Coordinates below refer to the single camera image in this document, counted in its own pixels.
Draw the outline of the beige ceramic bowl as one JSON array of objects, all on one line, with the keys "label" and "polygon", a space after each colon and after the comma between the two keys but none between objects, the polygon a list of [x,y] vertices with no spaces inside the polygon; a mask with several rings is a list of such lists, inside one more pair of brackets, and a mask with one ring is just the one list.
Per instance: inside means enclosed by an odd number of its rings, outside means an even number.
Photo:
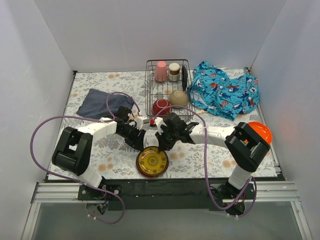
[{"label": "beige ceramic bowl", "polygon": [[186,107],[188,104],[188,95],[182,90],[175,90],[169,95],[169,102],[176,109],[180,109],[182,107]]}]

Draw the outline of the pink plastic cup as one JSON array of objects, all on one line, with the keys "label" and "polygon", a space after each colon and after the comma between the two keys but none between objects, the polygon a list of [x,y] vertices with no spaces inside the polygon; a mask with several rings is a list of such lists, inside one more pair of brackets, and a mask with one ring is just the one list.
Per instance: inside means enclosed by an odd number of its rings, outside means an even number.
[{"label": "pink plastic cup", "polygon": [[167,80],[167,64],[165,61],[158,61],[155,67],[154,79],[159,82]]}]

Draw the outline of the orange plastic plate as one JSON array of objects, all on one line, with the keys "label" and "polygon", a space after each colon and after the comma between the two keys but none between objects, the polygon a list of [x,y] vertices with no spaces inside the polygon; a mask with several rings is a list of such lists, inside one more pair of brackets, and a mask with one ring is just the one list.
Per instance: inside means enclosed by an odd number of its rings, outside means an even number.
[{"label": "orange plastic plate", "polygon": [[251,121],[248,125],[255,130],[255,132],[260,135],[269,145],[272,143],[273,135],[271,130],[261,122]]}]

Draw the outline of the black bowl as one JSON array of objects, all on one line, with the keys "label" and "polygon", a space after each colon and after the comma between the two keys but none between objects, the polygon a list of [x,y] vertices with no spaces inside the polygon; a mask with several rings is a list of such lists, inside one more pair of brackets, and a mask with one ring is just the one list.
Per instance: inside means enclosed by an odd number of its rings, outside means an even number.
[{"label": "black bowl", "polygon": [[185,92],[187,90],[188,84],[188,71],[185,65],[181,68],[181,81],[182,81],[182,90]]}]

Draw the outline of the red bowl cream inside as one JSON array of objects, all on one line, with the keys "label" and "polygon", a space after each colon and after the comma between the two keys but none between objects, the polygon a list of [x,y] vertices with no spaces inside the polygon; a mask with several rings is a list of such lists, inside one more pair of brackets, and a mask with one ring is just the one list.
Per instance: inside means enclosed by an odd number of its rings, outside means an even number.
[{"label": "red bowl cream inside", "polygon": [[165,110],[164,108],[170,105],[171,103],[167,99],[164,99],[164,98],[157,99],[152,105],[151,112],[153,115],[160,113],[159,114],[160,116],[166,116],[171,113],[171,108],[166,108]]}]

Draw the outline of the steel cup brown band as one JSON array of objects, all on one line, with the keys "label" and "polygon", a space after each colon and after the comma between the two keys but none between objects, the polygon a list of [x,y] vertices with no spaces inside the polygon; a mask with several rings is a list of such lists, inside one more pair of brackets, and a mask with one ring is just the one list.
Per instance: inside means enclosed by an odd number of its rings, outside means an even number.
[{"label": "steel cup brown band", "polygon": [[180,65],[176,62],[170,63],[168,66],[168,79],[171,82],[176,82],[180,79]]}]

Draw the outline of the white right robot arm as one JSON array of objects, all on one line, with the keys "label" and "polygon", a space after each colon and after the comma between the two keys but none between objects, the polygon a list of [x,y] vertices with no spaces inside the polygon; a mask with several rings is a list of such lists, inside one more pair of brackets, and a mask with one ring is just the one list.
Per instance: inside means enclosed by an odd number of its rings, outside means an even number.
[{"label": "white right robot arm", "polygon": [[198,122],[186,123],[177,114],[170,113],[165,118],[156,117],[150,122],[157,127],[155,136],[161,151],[171,150],[178,141],[228,149],[236,162],[226,186],[227,195],[232,199],[243,195],[244,185],[269,152],[273,140],[271,130],[257,121],[214,127]]}]

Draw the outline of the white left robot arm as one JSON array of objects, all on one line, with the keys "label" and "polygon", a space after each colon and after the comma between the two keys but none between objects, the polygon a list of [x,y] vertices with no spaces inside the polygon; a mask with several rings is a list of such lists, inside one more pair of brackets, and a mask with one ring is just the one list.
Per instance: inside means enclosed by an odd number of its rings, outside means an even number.
[{"label": "white left robot arm", "polygon": [[124,142],[137,151],[144,150],[143,125],[148,121],[145,116],[130,119],[132,111],[120,106],[115,116],[110,114],[97,122],[79,128],[66,127],[57,142],[51,162],[69,172],[80,182],[90,185],[89,194],[95,200],[106,196],[106,187],[101,184],[104,178],[90,165],[94,143],[109,135],[119,135]]}]

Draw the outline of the black wire dish rack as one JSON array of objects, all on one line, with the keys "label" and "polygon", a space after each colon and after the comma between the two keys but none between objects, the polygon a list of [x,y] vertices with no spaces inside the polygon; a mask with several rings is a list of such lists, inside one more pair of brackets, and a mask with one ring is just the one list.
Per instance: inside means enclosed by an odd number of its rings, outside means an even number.
[{"label": "black wire dish rack", "polygon": [[189,61],[187,59],[164,59],[166,62],[167,72],[169,72],[169,64],[178,63],[180,65],[180,73],[178,81],[170,81],[167,79],[165,82],[157,82],[155,80],[155,70],[159,59],[149,59],[145,65],[145,112],[148,117],[153,117],[152,107],[153,103],[158,99],[169,99],[169,95],[176,90],[183,90],[182,87],[182,66],[187,68],[188,80],[187,88],[191,85],[193,77],[190,70]]}]

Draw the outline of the yellow patterned plate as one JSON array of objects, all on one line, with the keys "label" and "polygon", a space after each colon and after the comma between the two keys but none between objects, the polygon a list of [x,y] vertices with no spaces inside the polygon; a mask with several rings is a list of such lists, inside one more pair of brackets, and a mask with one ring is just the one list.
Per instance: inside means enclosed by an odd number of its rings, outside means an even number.
[{"label": "yellow patterned plate", "polygon": [[169,166],[169,158],[165,151],[160,151],[158,146],[148,146],[136,157],[138,172],[149,179],[163,175]]}]

